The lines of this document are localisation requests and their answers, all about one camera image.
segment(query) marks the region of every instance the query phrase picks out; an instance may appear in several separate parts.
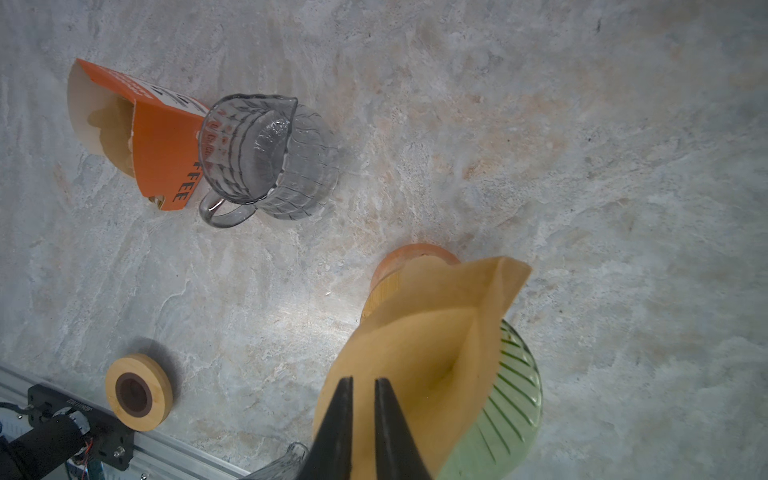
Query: black cable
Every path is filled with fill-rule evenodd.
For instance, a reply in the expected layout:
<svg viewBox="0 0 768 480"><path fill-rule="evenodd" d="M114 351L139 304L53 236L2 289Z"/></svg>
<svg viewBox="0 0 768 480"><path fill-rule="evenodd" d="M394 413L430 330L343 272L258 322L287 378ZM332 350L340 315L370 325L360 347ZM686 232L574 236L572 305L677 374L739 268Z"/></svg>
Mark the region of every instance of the black cable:
<svg viewBox="0 0 768 480"><path fill-rule="evenodd" d="M0 402L0 409L8 409L13 410L14 412L18 413L19 415L29 415L32 413L35 409L33 407L30 407L28 409L23 409L22 407L9 402Z"/></svg>

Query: orange box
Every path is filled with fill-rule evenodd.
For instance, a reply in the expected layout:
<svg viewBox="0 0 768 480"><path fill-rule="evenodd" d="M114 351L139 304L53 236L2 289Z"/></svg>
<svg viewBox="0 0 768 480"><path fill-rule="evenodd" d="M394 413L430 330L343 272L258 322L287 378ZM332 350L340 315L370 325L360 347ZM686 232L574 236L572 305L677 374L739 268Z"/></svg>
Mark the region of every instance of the orange box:
<svg viewBox="0 0 768 480"><path fill-rule="evenodd" d="M202 175L197 136L205 105L80 58L69 72L67 103L89 152L135 178L160 210L184 208Z"/></svg>

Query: terracotta colored base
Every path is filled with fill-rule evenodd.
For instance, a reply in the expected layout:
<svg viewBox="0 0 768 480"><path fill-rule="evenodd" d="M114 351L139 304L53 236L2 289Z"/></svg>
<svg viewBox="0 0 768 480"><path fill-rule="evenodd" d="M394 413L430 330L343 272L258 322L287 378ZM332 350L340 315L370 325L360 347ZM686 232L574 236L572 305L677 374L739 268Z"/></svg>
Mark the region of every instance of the terracotta colored base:
<svg viewBox="0 0 768 480"><path fill-rule="evenodd" d="M433 255L440 258L448 265L456 265L461 263L453 253L447 251L445 248L437 247L429 243L411 243L405 245L397 250L392 251L389 255L384 257L384 260L376 267L376 271L373 272L371 278L371 290L379 285L379 282L384 280L392 273L400 270L408 260L412 260L416 257L422 257L424 255Z"/></svg>

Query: black mounting plate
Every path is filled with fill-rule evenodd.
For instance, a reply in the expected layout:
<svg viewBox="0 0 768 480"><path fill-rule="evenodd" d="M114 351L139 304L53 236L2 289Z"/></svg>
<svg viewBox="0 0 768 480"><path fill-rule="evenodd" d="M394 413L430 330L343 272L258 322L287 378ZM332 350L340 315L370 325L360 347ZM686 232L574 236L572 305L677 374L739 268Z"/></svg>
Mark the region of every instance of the black mounting plate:
<svg viewBox="0 0 768 480"><path fill-rule="evenodd" d="M29 415L29 425L32 428L47 422L56 412L69 407L85 415L91 424L91 431L86 437L94 440L91 458L113 466L118 470L127 470L128 463L134 457L134 431L111 413L97 406L88 405L78 399L73 399L66 393L45 385L33 385L27 391L29 405L35 408ZM122 455L114 456L122 447Z"/></svg>

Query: pitcher handle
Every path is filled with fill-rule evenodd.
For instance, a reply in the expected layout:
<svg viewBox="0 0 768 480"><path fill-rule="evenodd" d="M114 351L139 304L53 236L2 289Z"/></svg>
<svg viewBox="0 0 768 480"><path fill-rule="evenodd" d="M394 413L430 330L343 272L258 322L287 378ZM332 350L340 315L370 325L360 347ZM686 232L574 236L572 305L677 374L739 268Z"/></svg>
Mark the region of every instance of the pitcher handle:
<svg viewBox="0 0 768 480"><path fill-rule="evenodd" d="M256 205L240 205L235 210L222 215L215 215L216 210L224 203L224 199L213 188L210 189L203 200L200 201L198 210L205 223L216 228L229 228L240 225L256 212Z"/></svg>

